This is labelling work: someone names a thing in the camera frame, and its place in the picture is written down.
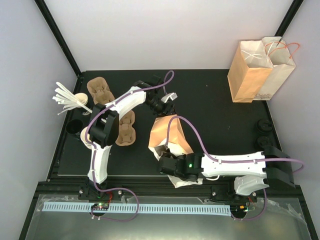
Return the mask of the small brown paper bag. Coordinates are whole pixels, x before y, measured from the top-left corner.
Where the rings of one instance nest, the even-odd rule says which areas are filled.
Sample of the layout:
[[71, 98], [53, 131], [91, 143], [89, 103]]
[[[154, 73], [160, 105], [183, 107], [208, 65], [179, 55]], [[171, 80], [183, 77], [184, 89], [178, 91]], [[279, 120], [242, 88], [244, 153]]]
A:
[[176, 158], [186, 155], [186, 179], [165, 174], [175, 188], [203, 184], [204, 178], [200, 175], [201, 159], [204, 155], [194, 153], [186, 140], [181, 119], [176, 114], [155, 119], [150, 131], [148, 148], [158, 160], [158, 164], [164, 156]]

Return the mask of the stack of paper cups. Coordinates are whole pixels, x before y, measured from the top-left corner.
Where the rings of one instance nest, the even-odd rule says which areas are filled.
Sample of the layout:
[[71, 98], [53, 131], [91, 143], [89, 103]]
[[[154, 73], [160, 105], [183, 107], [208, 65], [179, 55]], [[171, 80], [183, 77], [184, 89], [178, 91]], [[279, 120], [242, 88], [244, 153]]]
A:
[[80, 133], [80, 140], [83, 142], [83, 144], [86, 146], [86, 148], [88, 149], [92, 149], [93, 145], [92, 142], [90, 140], [90, 135], [86, 134], [87, 131], [87, 126], [81, 131]]

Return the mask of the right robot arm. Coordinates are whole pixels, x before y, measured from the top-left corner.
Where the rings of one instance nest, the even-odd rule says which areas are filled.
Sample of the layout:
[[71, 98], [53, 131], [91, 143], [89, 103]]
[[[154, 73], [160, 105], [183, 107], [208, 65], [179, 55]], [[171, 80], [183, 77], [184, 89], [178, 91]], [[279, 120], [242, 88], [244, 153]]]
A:
[[228, 187], [227, 195], [234, 202], [266, 188], [295, 188], [290, 158], [274, 146], [244, 155], [184, 154], [160, 146], [154, 155], [159, 162], [159, 172], [167, 175], [175, 188], [233, 177], [234, 184]]

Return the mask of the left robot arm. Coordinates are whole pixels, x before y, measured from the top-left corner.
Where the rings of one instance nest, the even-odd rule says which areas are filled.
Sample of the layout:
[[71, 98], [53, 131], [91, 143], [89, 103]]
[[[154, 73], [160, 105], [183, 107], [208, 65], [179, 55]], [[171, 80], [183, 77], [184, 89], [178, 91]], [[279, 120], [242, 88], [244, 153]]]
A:
[[108, 176], [107, 166], [112, 145], [119, 135], [120, 120], [135, 107], [146, 104], [157, 117], [165, 117], [174, 112], [173, 100], [176, 93], [165, 93], [162, 98], [158, 96], [159, 88], [165, 88], [173, 78], [174, 71], [170, 70], [159, 80], [157, 85], [150, 85], [141, 80], [123, 95], [102, 105], [97, 103], [92, 111], [90, 122], [85, 132], [85, 142], [91, 145], [91, 162], [87, 177], [94, 182], [89, 193], [97, 200], [103, 199], [108, 192], [106, 185], [102, 184]]

